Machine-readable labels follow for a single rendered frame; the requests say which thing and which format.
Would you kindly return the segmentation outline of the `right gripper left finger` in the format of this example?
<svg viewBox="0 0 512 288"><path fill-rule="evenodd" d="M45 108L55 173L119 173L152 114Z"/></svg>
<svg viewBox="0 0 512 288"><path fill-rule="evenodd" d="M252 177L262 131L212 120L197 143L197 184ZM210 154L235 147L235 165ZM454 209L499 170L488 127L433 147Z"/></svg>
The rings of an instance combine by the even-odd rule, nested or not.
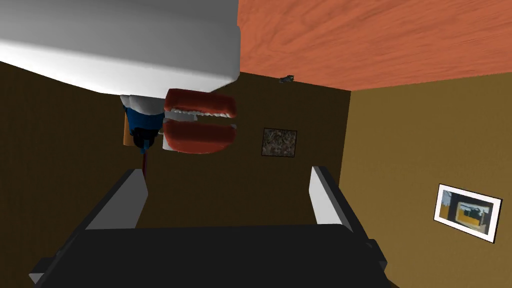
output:
<svg viewBox="0 0 512 288"><path fill-rule="evenodd" d="M129 169L78 225L78 231L134 229L148 197L142 169Z"/></svg>

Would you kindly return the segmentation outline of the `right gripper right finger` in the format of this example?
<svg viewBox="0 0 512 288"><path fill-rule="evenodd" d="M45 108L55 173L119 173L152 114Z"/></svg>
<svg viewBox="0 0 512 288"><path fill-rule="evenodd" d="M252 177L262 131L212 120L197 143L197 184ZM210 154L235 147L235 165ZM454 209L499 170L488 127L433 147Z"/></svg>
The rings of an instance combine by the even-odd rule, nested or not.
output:
<svg viewBox="0 0 512 288"><path fill-rule="evenodd" d="M362 225L325 166L313 166L309 180L309 198L317 224L340 224L353 233Z"/></svg>

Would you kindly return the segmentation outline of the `red denture model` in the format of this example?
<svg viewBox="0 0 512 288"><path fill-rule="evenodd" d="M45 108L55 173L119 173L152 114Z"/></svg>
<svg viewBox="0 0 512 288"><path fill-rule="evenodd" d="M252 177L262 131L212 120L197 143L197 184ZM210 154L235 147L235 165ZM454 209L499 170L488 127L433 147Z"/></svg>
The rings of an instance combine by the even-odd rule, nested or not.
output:
<svg viewBox="0 0 512 288"><path fill-rule="evenodd" d="M198 122L198 116L233 119L237 105L233 97L171 88L164 102L163 137L172 151L212 154L230 146L237 135L234 125Z"/></svg>

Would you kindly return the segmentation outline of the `white table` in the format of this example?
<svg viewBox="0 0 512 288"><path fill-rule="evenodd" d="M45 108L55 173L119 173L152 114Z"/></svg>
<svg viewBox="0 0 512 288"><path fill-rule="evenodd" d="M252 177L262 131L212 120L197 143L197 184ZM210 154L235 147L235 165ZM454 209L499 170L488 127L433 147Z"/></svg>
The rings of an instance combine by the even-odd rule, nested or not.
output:
<svg viewBox="0 0 512 288"><path fill-rule="evenodd" d="M211 92L240 74L239 0L0 0L0 62L98 93Z"/></svg>

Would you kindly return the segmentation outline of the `dark mottled wall picture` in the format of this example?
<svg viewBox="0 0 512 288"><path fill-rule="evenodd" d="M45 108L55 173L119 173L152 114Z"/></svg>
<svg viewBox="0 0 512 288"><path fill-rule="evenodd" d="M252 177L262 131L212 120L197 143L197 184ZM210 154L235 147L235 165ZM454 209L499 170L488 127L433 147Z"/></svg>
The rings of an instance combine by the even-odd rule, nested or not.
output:
<svg viewBox="0 0 512 288"><path fill-rule="evenodd" d="M296 130L263 128L261 156L294 158L297 137Z"/></svg>

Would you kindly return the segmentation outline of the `white framed wall picture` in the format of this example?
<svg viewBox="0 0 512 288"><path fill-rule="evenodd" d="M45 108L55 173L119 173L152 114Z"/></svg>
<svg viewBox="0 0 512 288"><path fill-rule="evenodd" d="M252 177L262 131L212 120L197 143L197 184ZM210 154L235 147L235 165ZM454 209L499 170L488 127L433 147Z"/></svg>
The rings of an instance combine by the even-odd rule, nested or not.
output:
<svg viewBox="0 0 512 288"><path fill-rule="evenodd" d="M503 200L440 183L433 220L495 243Z"/></svg>

